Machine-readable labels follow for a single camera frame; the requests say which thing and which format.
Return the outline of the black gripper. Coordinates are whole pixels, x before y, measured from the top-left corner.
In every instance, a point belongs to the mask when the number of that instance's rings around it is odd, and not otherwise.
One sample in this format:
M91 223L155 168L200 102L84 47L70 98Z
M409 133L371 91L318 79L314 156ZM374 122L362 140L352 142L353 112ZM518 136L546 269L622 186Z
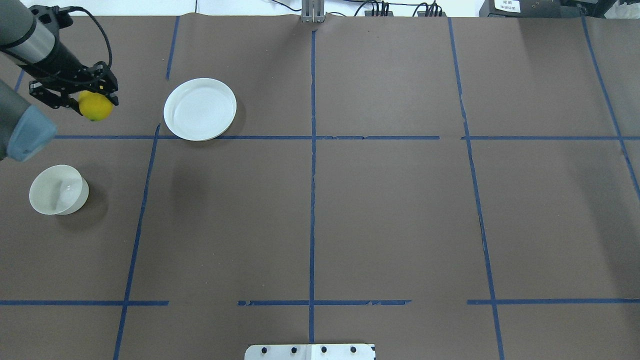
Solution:
M120 104L118 80L105 62L89 67L56 42L26 42L21 45L21 57L29 62L26 71L34 78L29 95L51 109L71 109L82 116L78 101L69 95L79 91L103 95L114 106Z

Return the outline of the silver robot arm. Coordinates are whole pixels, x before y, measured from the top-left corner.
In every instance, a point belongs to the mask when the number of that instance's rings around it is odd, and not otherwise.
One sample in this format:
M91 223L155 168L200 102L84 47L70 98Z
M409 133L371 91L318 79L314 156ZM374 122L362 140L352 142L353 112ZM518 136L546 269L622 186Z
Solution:
M107 50L107 61L83 64L60 38L73 25L72 13L86 14L96 25ZM91 121L100 121L82 105L87 94L99 95L117 106L118 80L112 71L113 52L98 19L81 6L25 6L20 0L1 2L1 53L21 72L14 84L1 82L1 159L26 162L57 135L57 125L19 93L30 75L29 95L50 109L70 109Z

